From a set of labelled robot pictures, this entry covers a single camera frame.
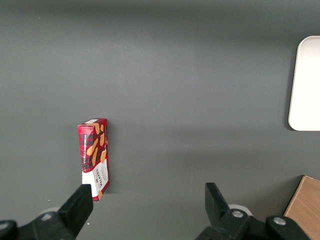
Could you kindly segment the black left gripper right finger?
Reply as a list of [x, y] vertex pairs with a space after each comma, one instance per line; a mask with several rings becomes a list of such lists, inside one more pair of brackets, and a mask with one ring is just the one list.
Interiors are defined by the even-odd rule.
[[198, 240], [264, 240], [264, 224], [227, 204], [215, 183], [205, 184], [205, 210], [210, 222]]

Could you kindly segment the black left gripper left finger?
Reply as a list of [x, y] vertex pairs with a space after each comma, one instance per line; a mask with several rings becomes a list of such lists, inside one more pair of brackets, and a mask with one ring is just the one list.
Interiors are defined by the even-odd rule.
[[18, 228], [20, 240], [74, 240], [93, 211], [92, 189], [82, 184], [57, 211], [47, 211]]

